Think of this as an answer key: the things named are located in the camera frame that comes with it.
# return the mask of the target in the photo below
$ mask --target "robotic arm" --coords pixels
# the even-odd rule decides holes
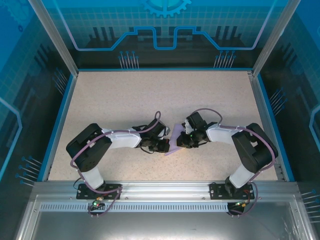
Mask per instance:
[[[168,152],[169,139],[164,139],[164,136],[169,134],[170,129],[161,121],[151,130],[137,133],[153,126],[156,121],[157,119],[154,119],[149,125],[134,126],[129,128],[127,132],[115,132],[103,136],[90,145],[90,147],[81,153],[74,161],[85,181],[95,190],[104,189],[105,181],[97,165],[109,149],[124,147],[142,149],[142,147],[148,147],[149,151],[152,152]],[[71,158],[73,158],[91,140],[107,132],[111,132],[111,130],[100,128],[98,124],[92,123],[66,146],[66,150]]]
[[[235,146],[241,165],[225,180],[224,187],[230,197],[241,191],[258,171],[272,161],[267,146],[254,135],[237,128],[230,129],[217,122],[207,124],[198,112],[188,116],[182,126],[185,131],[176,140],[178,147],[198,148],[208,142],[223,142]],[[275,157],[278,156],[276,147],[258,124],[251,123],[246,128],[262,137],[272,148]]]

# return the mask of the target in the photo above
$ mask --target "cable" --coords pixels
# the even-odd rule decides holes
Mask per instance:
[[[218,124],[219,124],[219,126],[220,126],[221,128],[230,129],[230,130],[242,130],[242,131],[246,131],[246,132],[252,134],[252,135],[255,136],[257,139],[259,139],[259,140],[268,148],[268,150],[270,151],[270,154],[271,154],[271,157],[272,157],[271,163],[270,163],[268,166],[265,166],[265,167],[261,168],[255,175],[253,175],[252,178],[249,179],[248,182],[252,182],[261,172],[263,172],[263,171],[271,168],[273,165],[275,165],[275,162],[276,162],[275,153],[274,153],[272,147],[269,145],[269,143],[267,143],[267,141],[264,140],[260,135],[258,135],[258,134],[255,133],[254,131],[252,131],[252,130],[250,130],[250,129],[247,129],[247,128],[245,128],[245,127],[242,127],[242,126],[224,126],[224,125],[221,125],[221,122],[222,122],[222,120],[223,120],[222,115],[221,115],[218,111],[213,110],[213,109],[211,109],[211,108],[206,108],[206,107],[205,107],[205,108],[199,108],[199,109],[195,110],[195,111],[193,112],[193,114],[194,114],[195,112],[198,112],[198,111],[201,111],[201,110],[209,110],[209,111],[212,111],[212,112],[218,114],[218,115],[220,116],[220,121],[218,122]]]
[[[141,129],[141,128],[145,128],[146,126],[147,126],[147,125],[145,125],[145,124],[144,124],[144,125],[140,125],[140,126],[138,126],[138,128],[140,128],[140,129]]]
[[[144,151],[145,153],[147,153],[147,154],[154,154],[154,152],[155,152],[155,151],[150,152],[150,151],[144,150],[144,149],[142,148],[142,146],[140,147],[140,149],[141,149],[142,151]]]
[[[255,182],[252,182],[252,185],[254,185],[254,187],[255,187],[255,199],[254,199],[252,206],[249,208],[249,210],[246,212],[240,212],[237,210],[230,210],[231,212],[235,212],[235,213],[239,214],[239,216],[246,216],[252,211],[252,209],[254,209],[254,207],[256,206],[256,203],[258,201],[258,187]]]
[[[82,180],[84,181],[85,185],[93,192],[97,193],[97,194],[110,194],[110,193],[114,193],[116,191],[119,191],[119,193],[121,193],[122,187],[118,187],[116,189],[113,190],[109,190],[109,191],[98,191],[96,189],[94,189],[93,187],[91,187],[87,181],[85,180],[85,177],[82,175],[81,171],[79,170],[79,168],[74,165],[75,160],[94,142],[96,142],[97,140],[110,135],[110,134],[114,134],[114,133],[131,133],[131,134],[143,134],[146,133],[148,131],[150,131],[151,129],[153,129],[160,121],[161,118],[161,112],[157,111],[154,115],[154,118],[156,119],[156,122],[149,128],[141,130],[141,131],[130,131],[130,130],[114,130],[114,131],[108,131],[105,132],[97,137],[95,137],[93,140],[91,140],[90,142],[88,142],[72,159],[70,162],[70,166],[74,169],[77,170],[78,174],[80,175],[80,177],[82,178]]]
[[[109,212],[109,210],[112,208],[112,206],[115,204],[116,200],[118,199],[118,197],[120,196],[121,194],[121,190],[119,190],[118,194],[115,196],[115,198],[113,199],[112,203],[110,204],[110,206],[104,211],[102,212],[101,214],[97,214],[97,217],[99,216],[103,216],[105,215],[107,212]],[[92,212],[91,212],[91,208],[92,208],[92,205],[88,207],[88,214],[90,214],[91,216],[93,216]]]
[[[193,111],[193,113],[191,113],[191,114],[194,114],[194,113],[199,112],[199,111],[202,111],[202,110],[208,110],[208,111],[211,111],[211,112],[214,112],[214,113],[218,114],[219,117],[220,117],[220,121],[218,122],[219,125],[221,124],[222,120],[224,119],[224,118],[222,117],[222,115],[221,115],[218,111],[213,110],[213,109],[211,109],[211,108],[206,108],[206,107],[204,107],[204,108],[199,108],[199,109]]]
[[[77,180],[75,180],[75,182],[73,183],[73,188],[75,189],[75,190],[78,190],[77,188],[75,188],[75,185],[76,185],[76,183],[79,181],[81,179],[81,177],[79,177]]]
[[[276,156],[275,156],[275,153],[272,149],[272,147],[269,145],[269,143],[267,143],[266,140],[264,140],[260,135],[258,135],[257,133],[255,133],[254,131],[250,130],[250,129],[247,129],[245,127],[242,127],[242,126],[223,126],[223,125],[220,125],[221,128],[223,129],[230,129],[230,130],[243,130],[243,131],[246,131],[250,134],[252,134],[253,136],[255,136],[257,139],[259,139],[269,150],[270,154],[271,154],[271,157],[272,157],[272,161],[271,163],[268,165],[268,166],[265,166],[263,168],[261,168],[255,175],[253,175],[252,178],[249,179],[248,182],[252,182],[261,172],[271,168],[273,165],[275,165],[275,162],[276,162]]]
[[[248,181],[248,183],[252,183],[252,184],[254,185],[255,191],[256,191],[256,194],[255,194],[256,197],[255,197],[255,199],[254,199],[254,202],[253,202],[251,208],[250,208],[248,211],[246,211],[245,213],[239,212],[239,213],[241,213],[241,216],[246,216],[249,212],[252,211],[252,209],[254,209],[254,207],[256,206],[256,203],[257,203],[257,201],[258,201],[258,187],[257,187],[257,185],[253,182],[253,180],[254,180],[261,172],[263,172],[263,171],[271,168],[271,167],[275,164],[275,162],[276,162],[275,153],[274,153],[272,147],[269,145],[269,143],[267,143],[266,140],[264,140],[259,134],[255,133],[254,131],[252,131],[252,130],[250,130],[250,129],[247,129],[247,128],[245,128],[245,127],[242,127],[242,126],[224,126],[224,125],[221,125],[221,122],[222,122],[222,120],[223,120],[222,115],[221,115],[218,111],[213,110],[213,109],[211,109],[211,108],[199,108],[199,109],[195,110],[193,113],[198,112],[198,111],[200,111],[200,110],[209,110],[209,111],[212,111],[212,112],[218,114],[218,115],[220,116],[220,121],[219,121],[218,124],[219,124],[219,127],[221,127],[221,128],[230,129],[230,130],[242,130],[242,131],[246,131],[246,132],[252,134],[253,136],[255,136],[257,139],[259,139],[259,140],[268,148],[268,150],[269,150],[269,152],[270,152],[270,154],[271,154],[271,157],[272,157],[271,163],[270,163],[269,165],[261,168],[261,169],[260,169],[256,174],[254,174],[253,177],[251,177],[251,178],[249,179],[249,181]]]
[[[250,192],[249,192],[249,190],[243,190],[245,193],[246,193],[246,195],[248,196],[248,203],[250,203]]]

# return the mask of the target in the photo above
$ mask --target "white work surface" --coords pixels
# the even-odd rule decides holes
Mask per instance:
[[[220,112],[224,125],[262,126],[245,71],[80,72],[49,180],[79,177],[70,167],[66,146],[91,123],[128,129],[149,124],[159,110],[161,121],[172,131],[199,108]],[[200,114],[207,123],[219,120],[211,111]],[[169,156],[147,154],[139,148],[111,149],[98,167],[105,180],[213,181],[225,180],[240,164],[234,145],[209,142]],[[257,180],[277,180],[275,169],[263,172]]]

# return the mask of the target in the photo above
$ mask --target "purple object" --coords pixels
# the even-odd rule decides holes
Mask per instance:
[[[169,152],[166,152],[164,154],[165,156],[173,154],[174,152],[182,149],[182,147],[177,146],[177,138],[180,136],[180,133],[184,131],[185,131],[185,128],[181,124],[176,123],[174,125],[173,131],[170,137],[170,141],[169,141],[169,144],[170,144]]]

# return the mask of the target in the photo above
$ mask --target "black mounting bracket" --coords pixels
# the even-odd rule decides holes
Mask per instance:
[[[229,193],[225,188],[225,183],[211,183],[209,185],[209,193],[211,200],[247,200],[248,195],[244,192],[249,191],[250,200],[255,199],[254,189],[252,184],[245,184],[237,192],[230,197]]]
[[[121,184],[105,184],[104,189],[99,189],[99,191],[106,192],[110,191],[112,189],[117,189],[120,188],[122,185]],[[114,200],[115,197],[117,196],[117,192],[112,192],[109,193],[108,195],[104,195],[103,198],[105,200]],[[81,200],[95,200],[98,197],[101,197],[103,194],[101,193],[96,193],[94,191],[91,191],[86,184],[82,183],[79,184],[78,190],[76,193],[76,199],[81,199]]]

